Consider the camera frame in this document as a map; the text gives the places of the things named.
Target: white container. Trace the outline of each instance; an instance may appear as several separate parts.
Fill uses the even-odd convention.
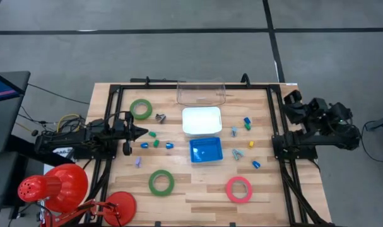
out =
[[[183,131],[189,137],[217,136],[222,130],[218,107],[189,107],[183,109]]]

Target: red lamp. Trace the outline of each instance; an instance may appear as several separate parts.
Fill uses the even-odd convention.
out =
[[[92,199],[80,205],[87,189],[85,171],[75,164],[64,164],[51,169],[44,176],[24,179],[18,188],[18,195],[25,202],[44,200],[46,208],[62,213],[59,216],[47,213],[46,226],[50,226],[50,222],[52,226],[63,225],[87,211],[104,216],[106,222],[113,226],[125,225],[134,217],[136,201],[130,193],[116,192],[106,202]],[[102,206],[103,211],[97,211],[97,206]]]

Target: red lamp shade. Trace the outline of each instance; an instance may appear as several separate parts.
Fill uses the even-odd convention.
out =
[[[34,202],[49,197],[45,206],[55,212],[73,211],[85,198],[88,177],[81,167],[63,164],[51,169],[44,176],[26,178],[18,188],[20,199]]]

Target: green tape roll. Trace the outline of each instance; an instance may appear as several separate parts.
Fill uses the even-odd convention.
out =
[[[135,108],[138,105],[146,105],[146,112],[142,114],[136,114]],[[133,114],[134,118],[137,120],[144,120],[147,119],[152,114],[152,105],[148,100],[145,99],[139,99],[132,102],[131,106],[129,107],[129,111]]]
[[[168,187],[164,191],[157,190],[155,186],[153,185],[155,183],[156,178],[159,177],[160,175],[164,175],[168,178]],[[166,170],[158,170],[155,173],[152,173],[151,177],[149,178],[149,189],[151,190],[153,195],[157,195],[157,196],[170,195],[170,193],[172,193],[173,191],[173,188],[174,188],[174,178],[172,174],[170,174]]]

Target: red lamp base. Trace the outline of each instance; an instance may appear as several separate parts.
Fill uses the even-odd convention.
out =
[[[136,201],[133,195],[131,195],[128,192],[115,192],[112,195],[110,195],[106,202],[111,202],[117,207],[115,208],[116,211],[119,213],[118,220],[117,217],[113,215],[106,215],[104,216],[105,221],[111,225],[111,226],[125,226],[130,222],[136,212]],[[110,209],[103,208],[103,211],[110,211]]]

